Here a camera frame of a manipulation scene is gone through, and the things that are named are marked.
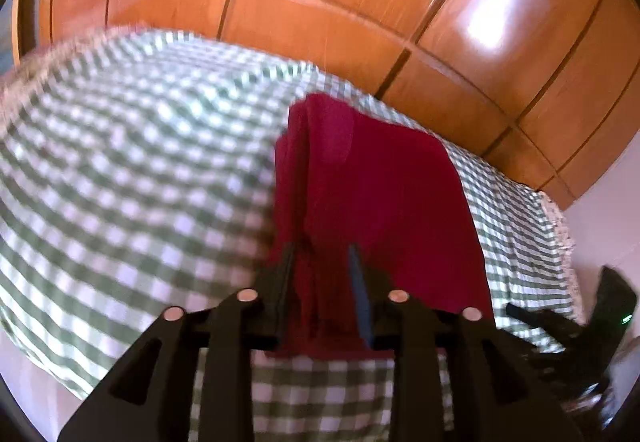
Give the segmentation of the dark red knit garment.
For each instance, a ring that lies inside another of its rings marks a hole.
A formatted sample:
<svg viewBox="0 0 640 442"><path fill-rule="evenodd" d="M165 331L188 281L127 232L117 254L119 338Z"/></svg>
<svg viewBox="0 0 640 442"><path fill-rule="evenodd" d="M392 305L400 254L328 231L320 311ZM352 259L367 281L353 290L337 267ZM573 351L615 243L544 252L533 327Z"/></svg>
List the dark red knit garment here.
<svg viewBox="0 0 640 442"><path fill-rule="evenodd" d="M278 358L367 360L348 251L435 310L494 314L460 176L439 139L312 93L274 146L274 240L294 251Z"/></svg>

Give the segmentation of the floral patterned bed sheet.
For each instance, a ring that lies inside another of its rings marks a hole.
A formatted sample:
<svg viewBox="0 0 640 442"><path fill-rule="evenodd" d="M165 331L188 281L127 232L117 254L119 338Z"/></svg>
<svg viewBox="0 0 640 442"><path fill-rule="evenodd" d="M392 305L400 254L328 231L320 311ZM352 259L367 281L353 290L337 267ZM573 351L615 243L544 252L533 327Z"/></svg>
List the floral patterned bed sheet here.
<svg viewBox="0 0 640 442"><path fill-rule="evenodd" d="M554 235L559 245L561 267L565 275L567 291L572 298L573 318L579 325L585 325L585 306L572 259L575 250L574 239L570 235L566 217L560 207L543 191L539 191L538 195L544 214L553 226Z"/></svg>

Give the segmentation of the green white checkered bedspread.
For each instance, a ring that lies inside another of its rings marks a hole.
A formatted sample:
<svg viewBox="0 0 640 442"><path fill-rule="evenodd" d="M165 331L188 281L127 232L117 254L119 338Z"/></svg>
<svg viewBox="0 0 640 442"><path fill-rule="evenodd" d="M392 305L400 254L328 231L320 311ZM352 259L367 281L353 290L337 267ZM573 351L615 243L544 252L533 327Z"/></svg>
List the green white checkered bedspread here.
<svg viewBox="0 0 640 442"><path fill-rule="evenodd" d="M273 146L314 90L426 131L311 62L182 31L90 32L1 79L1 373L46 440L166 306L207 309L252 280ZM537 191L442 141L497 326L558 350L503 313L574 319ZM386 441L392 362L254 362L256 441Z"/></svg>

